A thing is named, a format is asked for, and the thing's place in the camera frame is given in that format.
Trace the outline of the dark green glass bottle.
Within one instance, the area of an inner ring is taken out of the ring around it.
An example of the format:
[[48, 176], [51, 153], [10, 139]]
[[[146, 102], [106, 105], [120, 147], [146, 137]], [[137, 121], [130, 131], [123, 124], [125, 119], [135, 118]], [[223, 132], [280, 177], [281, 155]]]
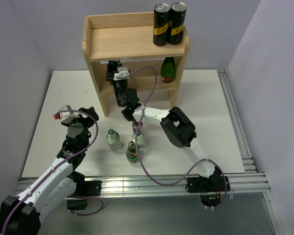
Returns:
[[161, 80], [164, 83], [171, 83], [174, 81], [176, 76], [176, 67], [175, 67], [175, 61], [174, 57], [166, 57], [164, 59], [164, 62], [161, 66]]

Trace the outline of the green labelled glass bottle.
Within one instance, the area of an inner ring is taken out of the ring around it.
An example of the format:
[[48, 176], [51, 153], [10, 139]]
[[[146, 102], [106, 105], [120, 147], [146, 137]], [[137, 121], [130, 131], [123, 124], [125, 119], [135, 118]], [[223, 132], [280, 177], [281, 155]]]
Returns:
[[128, 143], [128, 147], [126, 150], [126, 158], [132, 164], [136, 164], [139, 161], [135, 143], [133, 141], [130, 141]]

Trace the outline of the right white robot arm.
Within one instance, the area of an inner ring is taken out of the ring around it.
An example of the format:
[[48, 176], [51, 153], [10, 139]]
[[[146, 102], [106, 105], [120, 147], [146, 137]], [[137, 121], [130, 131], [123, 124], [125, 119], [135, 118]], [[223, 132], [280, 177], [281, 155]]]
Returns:
[[122, 115], [130, 122], [149, 123], [162, 128], [170, 143], [183, 149], [189, 156], [198, 158], [191, 167], [202, 166], [199, 176], [203, 187], [212, 191], [219, 185], [219, 180], [226, 181], [221, 168], [208, 158], [201, 147], [196, 134], [196, 127], [178, 107], [169, 110], [148, 107], [140, 104], [136, 89], [129, 88], [127, 81], [135, 75], [129, 68], [123, 66], [119, 60], [108, 61], [106, 81], [114, 89], [117, 105], [122, 107]]

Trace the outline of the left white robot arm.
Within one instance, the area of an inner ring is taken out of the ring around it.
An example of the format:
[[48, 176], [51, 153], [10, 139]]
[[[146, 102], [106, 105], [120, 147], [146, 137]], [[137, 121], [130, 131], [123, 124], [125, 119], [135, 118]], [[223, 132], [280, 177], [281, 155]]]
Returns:
[[94, 107], [72, 110], [62, 107], [55, 119], [68, 132], [51, 166], [16, 197], [7, 196], [0, 206], [0, 233], [3, 235], [36, 235], [49, 213], [66, 197], [86, 193], [85, 176], [76, 172], [93, 144], [89, 128], [97, 126]]

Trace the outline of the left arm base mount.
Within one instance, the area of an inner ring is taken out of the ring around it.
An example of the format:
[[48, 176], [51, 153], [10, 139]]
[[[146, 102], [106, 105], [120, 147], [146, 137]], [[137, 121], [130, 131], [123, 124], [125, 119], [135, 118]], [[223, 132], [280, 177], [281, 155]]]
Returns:
[[[67, 209], [68, 212], [77, 216], [90, 216], [97, 214], [104, 207], [104, 201], [99, 198], [101, 193], [102, 181], [84, 181], [77, 183], [76, 190], [67, 198]], [[94, 212], [81, 213], [87, 208], [90, 201], [98, 201], [100, 207]]]

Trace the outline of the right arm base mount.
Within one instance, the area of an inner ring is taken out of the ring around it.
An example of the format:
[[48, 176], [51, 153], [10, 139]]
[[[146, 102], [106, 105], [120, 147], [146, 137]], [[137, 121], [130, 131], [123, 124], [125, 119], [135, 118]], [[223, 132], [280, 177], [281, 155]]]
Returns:
[[200, 193], [204, 194], [200, 196], [200, 201], [207, 208], [215, 208], [222, 202], [222, 193], [230, 192], [231, 187], [228, 177], [216, 175], [205, 177], [189, 177], [187, 178], [187, 184], [185, 190], [188, 193]]

